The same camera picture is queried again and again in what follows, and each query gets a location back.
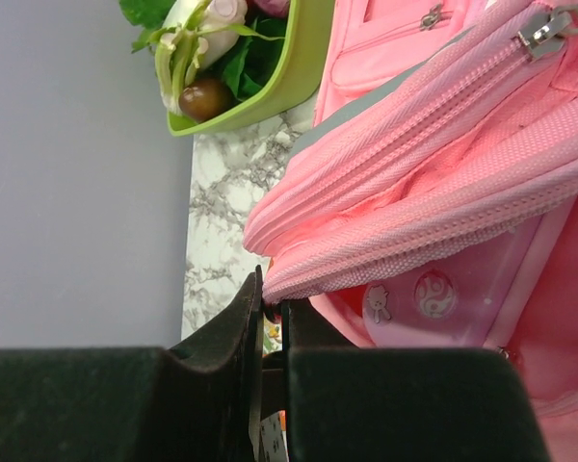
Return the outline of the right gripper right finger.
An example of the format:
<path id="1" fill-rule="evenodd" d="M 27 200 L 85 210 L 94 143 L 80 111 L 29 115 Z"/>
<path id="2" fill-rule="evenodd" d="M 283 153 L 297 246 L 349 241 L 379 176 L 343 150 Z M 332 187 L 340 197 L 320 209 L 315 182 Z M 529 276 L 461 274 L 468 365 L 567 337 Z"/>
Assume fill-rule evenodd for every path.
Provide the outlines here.
<path id="1" fill-rule="evenodd" d="M 524 386 L 473 348 L 359 348 L 306 300 L 281 305 L 293 461 L 546 461 Z"/>

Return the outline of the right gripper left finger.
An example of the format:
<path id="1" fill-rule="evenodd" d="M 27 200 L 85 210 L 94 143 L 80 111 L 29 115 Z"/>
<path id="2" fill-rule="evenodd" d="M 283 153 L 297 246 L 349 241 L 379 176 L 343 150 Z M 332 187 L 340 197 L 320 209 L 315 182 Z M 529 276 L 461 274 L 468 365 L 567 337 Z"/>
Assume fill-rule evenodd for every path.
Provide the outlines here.
<path id="1" fill-rule="evenodd" d="M 0 349 L 0 461 L 253 461 L 262 273 L 190 337 Z"/>

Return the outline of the pink student backpack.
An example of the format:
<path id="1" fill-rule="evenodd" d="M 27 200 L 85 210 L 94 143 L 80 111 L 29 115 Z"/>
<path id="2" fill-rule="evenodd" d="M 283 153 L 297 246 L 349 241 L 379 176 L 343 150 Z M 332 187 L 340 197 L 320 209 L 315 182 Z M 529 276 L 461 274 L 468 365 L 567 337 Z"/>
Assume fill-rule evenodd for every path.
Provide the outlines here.
<path id="1" fill-rule="evenodd" d="M 499 1 L 431 58 L 316 129 L 250 213 L 264 299 L 307 298 L 376 347 L 368 284 L 552 214 L 557 240 L 512 331 L 550 454 L 578 461 L 578 1 Z"/>

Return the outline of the pink pencil case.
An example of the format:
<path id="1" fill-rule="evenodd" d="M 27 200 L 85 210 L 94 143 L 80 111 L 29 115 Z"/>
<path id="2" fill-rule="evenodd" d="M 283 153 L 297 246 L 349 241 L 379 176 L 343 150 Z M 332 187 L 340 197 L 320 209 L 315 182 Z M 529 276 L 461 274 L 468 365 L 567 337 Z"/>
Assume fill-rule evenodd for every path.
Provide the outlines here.
<path id="1" fill-rule="evenodd" d="M 557 240 L 552 214 L 367 285 L 362 314 L 377 347 L 495 347 L 513 330 Z"/>

